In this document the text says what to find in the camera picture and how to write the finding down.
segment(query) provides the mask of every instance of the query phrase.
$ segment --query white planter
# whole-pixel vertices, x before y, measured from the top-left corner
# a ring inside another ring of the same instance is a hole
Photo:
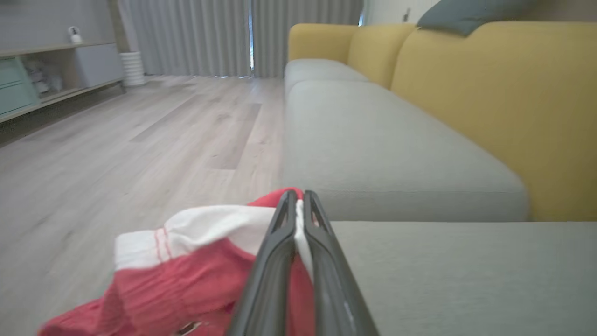
[[[120,58],[124,68],[124,85],[128,87],[145,85],[145,71],[143,70],[141,53],[138,51],[120,53]]]

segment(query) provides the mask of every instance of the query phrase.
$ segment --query gray curtain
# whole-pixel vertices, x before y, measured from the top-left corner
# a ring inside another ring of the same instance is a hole
[[[147,74],[251,75],[247,0],[121,0],[120,7]]]
[[[251,0],[256,77],[282,77],[288,32],[297,23],[357,25],[363,0]]]

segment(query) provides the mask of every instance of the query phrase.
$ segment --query wooden floor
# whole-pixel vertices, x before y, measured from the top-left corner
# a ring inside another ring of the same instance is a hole
[[[283,91],[153,77],[0,148],[0,334],[100,296],[118,234],[279,187]]]

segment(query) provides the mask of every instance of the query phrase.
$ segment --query red and white garment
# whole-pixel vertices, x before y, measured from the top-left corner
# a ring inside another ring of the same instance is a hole
[[[158,230],[120,235],[106,293],[48,321],[39,335],[166,336],[191,323],[196,328],[190,336],[223,335],[287,190],[248,206],[184,210]],[[291,336],[312,336],[312,259],[303,232],[303,193],[293,190],[299,199],[295,240],[300,258],[291,266],[287,329]]]

